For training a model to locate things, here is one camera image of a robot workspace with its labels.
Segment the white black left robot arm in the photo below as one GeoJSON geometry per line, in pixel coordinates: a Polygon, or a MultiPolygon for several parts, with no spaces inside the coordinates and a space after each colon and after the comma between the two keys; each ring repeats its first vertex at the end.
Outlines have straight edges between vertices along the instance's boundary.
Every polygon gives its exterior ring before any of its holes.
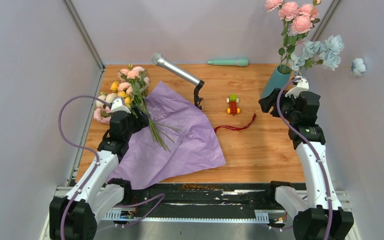
{"type": "Polygon", "coordinates": [[[50,239],[92,240],[113,206],[132,203],[130,181],[108,177],[127,153],[132,135],[148,125],[148,115],[137,107],[112,113],[109,129],[87,171],[64,197],[54,197],[49,205],[50,239]]]}

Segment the purple pink wrapping paper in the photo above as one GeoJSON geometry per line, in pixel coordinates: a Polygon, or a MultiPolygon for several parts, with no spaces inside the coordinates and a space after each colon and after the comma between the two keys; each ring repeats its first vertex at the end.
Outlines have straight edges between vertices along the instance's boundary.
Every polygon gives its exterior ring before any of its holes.
{"type": "Polygon", "coordinates": [[[134,190],[165,179],[226,164],[221,145],[208,117],[162,81],[146,97],[153,121],[167,149],[143,128],[130,138],[127,153],[108,179],[130,181],[134,190]]]}

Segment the dark red printed ribbon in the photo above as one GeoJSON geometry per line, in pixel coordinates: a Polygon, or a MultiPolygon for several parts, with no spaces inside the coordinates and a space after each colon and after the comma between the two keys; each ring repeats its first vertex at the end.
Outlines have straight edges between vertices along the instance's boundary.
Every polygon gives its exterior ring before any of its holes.
{"type": "Polygon", "coordinates": [[[220,130],[220,129],[227,129],[227,130],[231,130],[231,131],[246,130],[246,129],[248,129],[254,123],[256,117],[257,117],[257,114],[254,113],[253,116],[252,116],[251,121],[248,124],[246,124],[245,126],[242,126],[242,127],[232,126],[232,125],[219,125],[219,126],[216,126],[213,130],[214,130],[215,133],[217,133],[217,131],[220,130]]]}

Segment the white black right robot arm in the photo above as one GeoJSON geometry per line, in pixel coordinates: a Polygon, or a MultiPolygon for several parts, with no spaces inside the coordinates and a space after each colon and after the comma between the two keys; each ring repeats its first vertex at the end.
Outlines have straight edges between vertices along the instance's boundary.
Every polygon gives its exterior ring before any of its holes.
{"type": "Polygon", "coordinates": [[[316,123],[320,96],[310,91],[293,95],[275,88],[258,102],[262,112],[281,118],[288,126],[306,187],[303,199],[290,183],[272,181],[271,191],[265,195],[266,204],[287,211],[297,240],[344,240],[354,225],[354,217],[344,210],[330,177],[326,139],[316,123]]]}

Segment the pink flower stem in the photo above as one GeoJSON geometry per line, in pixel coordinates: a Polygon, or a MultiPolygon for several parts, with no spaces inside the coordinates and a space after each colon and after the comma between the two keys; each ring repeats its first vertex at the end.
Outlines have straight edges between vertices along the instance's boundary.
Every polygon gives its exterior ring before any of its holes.
{"type": "Polygon", "coordinates": [[[311,3],[301,6],[298,4],[298,15],[289,25],[286,38],[288,43],[286,48],[287,59],[283,62],[284,64],[287,64],[299,41],[303,40],[309,34],[309,31],[314,28],[314,25],[320,21],[318,10],[320,4],[320,0],[313,0],[311,3]]]}
{"type": "Polygon", "coordinates": [[[283,65],[284,61],[287,59],[287,35],[290,31],[290,24],[299,14],[299,6],[295,1],[266,0],[264,2],[264,7],[268,13],[273,12],[274,10],[278,10],[278,17],[282,21],[282,41],[278,53],[280,55],[280,65],[283,65]]]}

